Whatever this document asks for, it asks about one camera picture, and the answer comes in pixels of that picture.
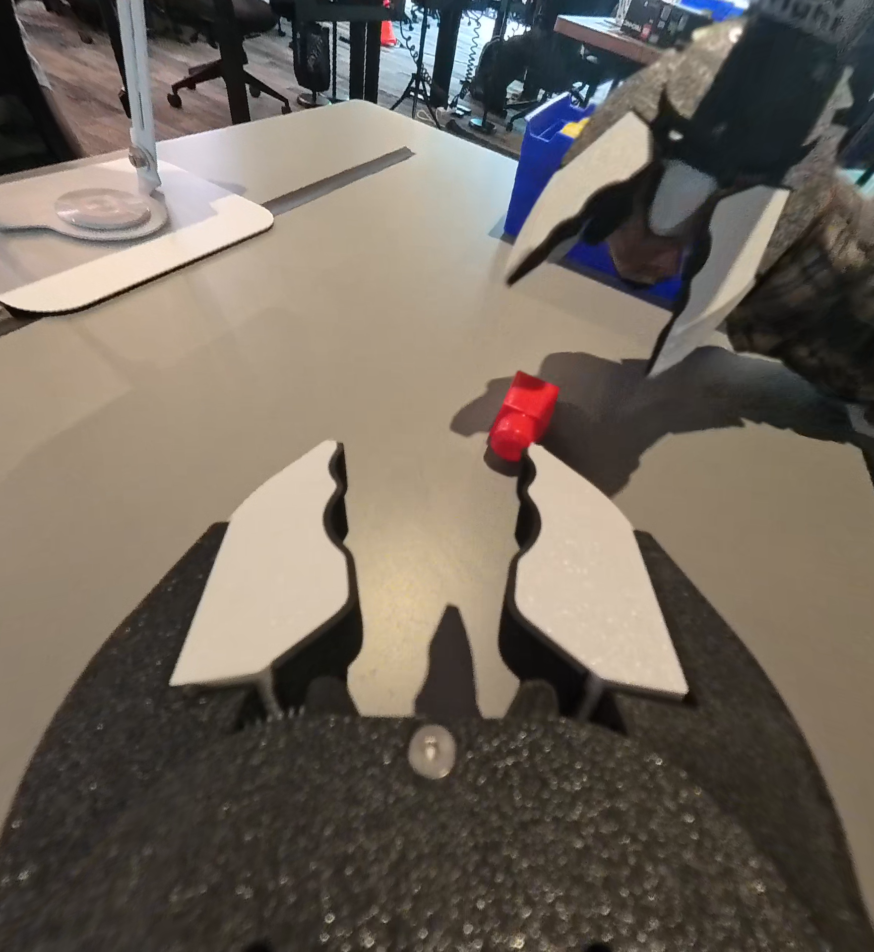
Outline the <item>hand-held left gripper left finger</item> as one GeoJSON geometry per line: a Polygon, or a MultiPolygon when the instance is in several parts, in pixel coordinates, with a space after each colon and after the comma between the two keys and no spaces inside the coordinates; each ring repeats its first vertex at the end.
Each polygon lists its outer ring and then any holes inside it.
{"type": "Polygon", "coordinates": [[[326,440],[241,502],[170,687],[250,686],[280,716],[304,708],[322,679],[347,683],[363,643],[347,490],[345,447],[326,440]]]}

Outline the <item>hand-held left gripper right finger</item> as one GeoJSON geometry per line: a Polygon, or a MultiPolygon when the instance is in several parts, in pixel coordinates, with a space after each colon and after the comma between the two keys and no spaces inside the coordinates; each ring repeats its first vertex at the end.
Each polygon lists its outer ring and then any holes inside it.
{"type": "Polygon", "coordinates": [[[526,450],[517,493],[507,627],[529,651],[510,653],[513,673],[548,681],[578,720],[611,692],[684,702],[687,678],[629,519],[546,449],[526,450]]]}

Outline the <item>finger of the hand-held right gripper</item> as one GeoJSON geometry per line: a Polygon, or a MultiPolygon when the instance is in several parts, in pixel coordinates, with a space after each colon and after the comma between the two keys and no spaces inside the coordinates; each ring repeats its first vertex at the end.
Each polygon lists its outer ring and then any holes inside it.
{"type": "Polygon", "coordinates": [[[627,113],[552,175],[517,234],[505,266],[513,286],[575,244],[602,244],[631,213],[654,159],[650,126],[627,113]]]}
{"type": "Polygon", "coordinates": [[[730,194],[708,221],[708,252],[687,297],[660,335],[646,376],[657,377],[706,345],[752,289],[790,191],[757,185],[730,194]]]}

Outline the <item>blue divided plastic bin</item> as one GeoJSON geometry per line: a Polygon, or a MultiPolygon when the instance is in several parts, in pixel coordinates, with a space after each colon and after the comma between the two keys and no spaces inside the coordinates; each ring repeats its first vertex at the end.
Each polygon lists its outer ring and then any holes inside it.
{"type": "MultiPolygon", "coordinates": [[[[526,218],[562,164],[562,159],[576,135],[565,129],[585,121],[599,104],[578,106],[569,92],[546,101],[526,116],[523,144],[517,162],[509,205],[499,228],[502,240],[512,242],[526,222],[526,218]]],[[[606,244],[578,242],[566,253],[559,264],[585,274],[602,284],[613,287],[647,303],[671,310],[681,291],[682,280],[675,277],[650,286],[635,285],[621,279],[606,244]]]]}

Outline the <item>small red mega block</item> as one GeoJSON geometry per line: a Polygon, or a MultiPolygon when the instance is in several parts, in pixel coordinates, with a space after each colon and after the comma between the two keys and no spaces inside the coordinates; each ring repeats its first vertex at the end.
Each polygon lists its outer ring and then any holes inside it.
{"type": "Polygon", "coordinates": [[[504,462],[520,462],[526,449],[539,443],[548,431],[559,395],[558,386],[516,372],[491,424],[491,452],[504,462]]]}

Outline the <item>person's right forearm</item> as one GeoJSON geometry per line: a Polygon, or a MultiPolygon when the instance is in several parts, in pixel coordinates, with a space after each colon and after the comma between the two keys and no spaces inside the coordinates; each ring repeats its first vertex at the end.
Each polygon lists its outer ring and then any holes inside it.
{"type": "Polygon", "coordinates": [[[838,175],[819,214],[730,314],[734,349],[782,363],[874,422],[874,198],[838,175]]]}

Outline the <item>person's right hand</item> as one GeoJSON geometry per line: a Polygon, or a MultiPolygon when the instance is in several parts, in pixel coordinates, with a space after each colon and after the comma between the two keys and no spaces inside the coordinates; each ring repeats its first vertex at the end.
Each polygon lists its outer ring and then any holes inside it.
{"type": "Polygon", "coordinates": [[[640,287],[677,277],[686,253],[684,237],[656,234],[641,211],[621,222],[608,237],[607,246],[620,278],[640,287]]]}

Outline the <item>wooden desk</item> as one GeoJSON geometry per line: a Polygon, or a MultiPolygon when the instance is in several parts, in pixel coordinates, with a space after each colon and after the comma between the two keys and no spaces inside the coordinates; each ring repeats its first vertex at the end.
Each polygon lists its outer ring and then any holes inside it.
{"type": "Polygon", "coordinates": [[[624,33],[612,17],[560,14],[553,29],[597,54],[611,54],[638,66],[651,65],[668,52],[624,33]]]}

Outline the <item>black light stand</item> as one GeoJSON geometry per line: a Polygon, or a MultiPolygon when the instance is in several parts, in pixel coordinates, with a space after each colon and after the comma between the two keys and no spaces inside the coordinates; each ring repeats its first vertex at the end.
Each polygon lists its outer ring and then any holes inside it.
{"type": "Polygon", "coordinates": [[[398,50],[409,58],[407,83],[387,108],[415,121],[441,128],[438,106],[433,102],[434,81],[429,68],[428,42],[438,38],[442,2],[405,2],[404,14],[394,27],[398,50]]]}

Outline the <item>black trash bin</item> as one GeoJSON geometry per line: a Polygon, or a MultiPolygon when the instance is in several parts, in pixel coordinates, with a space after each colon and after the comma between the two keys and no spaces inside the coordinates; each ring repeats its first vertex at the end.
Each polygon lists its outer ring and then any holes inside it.
{"type": "Polygon", "coordinates": [[[317,22],[293,24],[292,57],[295,79],[302,92],[297,104],[303,110],[327,105],[332,85],[331,39],[327,25],[317,22]]]}

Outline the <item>white pad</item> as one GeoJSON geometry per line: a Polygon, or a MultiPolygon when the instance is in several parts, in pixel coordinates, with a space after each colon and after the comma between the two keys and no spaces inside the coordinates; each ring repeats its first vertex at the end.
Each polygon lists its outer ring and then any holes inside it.
{"type": "Polygon", "coordinates": [[[144,225],[96,232],[62,220],[78,191],[137,195],[126,158],[64,163],[0,178],[0,303],[33,315],[76,312],[216,254],[273,225],[265,207],[160,161],[144,225]]]}

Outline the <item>black office chair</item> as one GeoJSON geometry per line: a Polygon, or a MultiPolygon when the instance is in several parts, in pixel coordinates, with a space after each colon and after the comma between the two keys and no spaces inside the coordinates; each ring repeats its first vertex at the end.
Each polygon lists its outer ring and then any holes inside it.
{"type": "Polygon", "coordinates": [[[248,123],[250,98],[263,95],[281,105],[281,113],[292,113],[288,97],[250,74],[244,43],[278,25],[278,18],[267,2],[232,1],[168,1],[160,8],[169,21],[192,30],[215,48],[219,57],[204,65],[192,66],[187,75],[173,83],[167,99],[175,110],[183,107],[182,90],[194,91],[200,85],[221,79],[225,83],[229,117],[232,125],[248,123]]]}

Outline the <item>clear suction mount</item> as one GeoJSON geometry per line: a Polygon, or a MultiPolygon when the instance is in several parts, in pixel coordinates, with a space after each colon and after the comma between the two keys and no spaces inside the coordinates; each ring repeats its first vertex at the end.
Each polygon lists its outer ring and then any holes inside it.
{"type": "Polygon", "coordinates": [[[135,189],[121,188],[113,178],[111,186],[88,184],[54,196],[53,176],[42,177],[17,209],[18,216],[0,218],[0,232],[48,231],[90,242],[115,242],[141,239],[167,222],[160,193],[144,2],[117,2],[117,22],[129,102],[128,159],[136,173],[135,189]]]}

